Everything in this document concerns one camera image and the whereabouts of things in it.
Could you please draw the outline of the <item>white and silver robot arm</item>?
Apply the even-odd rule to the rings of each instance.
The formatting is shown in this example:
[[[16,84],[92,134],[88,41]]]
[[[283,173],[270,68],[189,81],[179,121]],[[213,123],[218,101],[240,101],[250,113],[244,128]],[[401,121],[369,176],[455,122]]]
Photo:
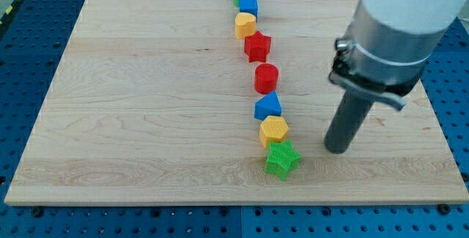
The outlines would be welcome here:
[[[336,39],[330,82],[351,108],[379,102],[400,111],[425,61],[467,0],[359,0]]]

